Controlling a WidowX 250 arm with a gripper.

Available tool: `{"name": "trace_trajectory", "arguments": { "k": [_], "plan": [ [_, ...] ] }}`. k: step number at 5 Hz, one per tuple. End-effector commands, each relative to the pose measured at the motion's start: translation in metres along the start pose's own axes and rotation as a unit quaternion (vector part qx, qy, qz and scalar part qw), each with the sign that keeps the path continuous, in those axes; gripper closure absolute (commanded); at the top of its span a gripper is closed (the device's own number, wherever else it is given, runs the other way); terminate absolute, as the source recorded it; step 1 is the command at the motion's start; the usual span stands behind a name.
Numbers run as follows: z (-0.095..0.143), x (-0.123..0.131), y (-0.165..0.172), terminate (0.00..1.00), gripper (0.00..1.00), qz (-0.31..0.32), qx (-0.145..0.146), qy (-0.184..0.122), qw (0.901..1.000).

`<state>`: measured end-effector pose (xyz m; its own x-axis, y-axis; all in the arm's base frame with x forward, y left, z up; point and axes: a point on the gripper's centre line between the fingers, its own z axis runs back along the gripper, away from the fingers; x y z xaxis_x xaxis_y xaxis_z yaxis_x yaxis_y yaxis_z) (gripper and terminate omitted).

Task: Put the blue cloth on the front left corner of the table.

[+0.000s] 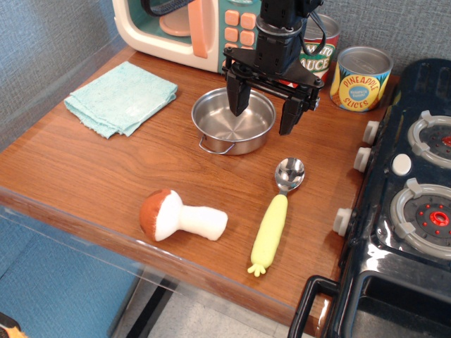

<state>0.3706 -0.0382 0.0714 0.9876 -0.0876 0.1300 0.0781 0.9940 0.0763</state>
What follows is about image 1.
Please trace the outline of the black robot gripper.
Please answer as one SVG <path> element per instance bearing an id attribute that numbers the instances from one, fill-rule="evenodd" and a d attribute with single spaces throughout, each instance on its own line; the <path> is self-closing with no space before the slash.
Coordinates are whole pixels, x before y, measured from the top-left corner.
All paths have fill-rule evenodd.
<path id="1" fill-rule="evenodd" d="M 230 111 L 241 115 L 249 105 L 252 88 L 285 100 L 279 135 L 289 135 L 303 113 L 319 104 L 322 81 L 302 66 L 300 52 L 304 44 L 306 16 L 294 16 L 289 23 L 271 24 L 268 18 L 257 18 L 257 47 L 223 50 L 226 90 Z"/>

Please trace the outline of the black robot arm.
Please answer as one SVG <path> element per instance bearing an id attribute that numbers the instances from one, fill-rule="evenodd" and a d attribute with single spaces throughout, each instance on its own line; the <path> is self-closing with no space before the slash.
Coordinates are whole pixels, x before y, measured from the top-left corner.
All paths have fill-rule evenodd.
<path id="1" fill-rule="evenodd" d="M 223 50 L 228 102 L 234 115 L 248 107 L 252 89 L 284 99 L 281 135 L 289 135 L 304 112 L 316 109 L 324 83 L 299 57 L 308 52 L 307 21 L 312 19 L 320 30 L 325 29 L 315 11 L 321 5 L 322 1 L 262 1 L 256 48 Z"/>

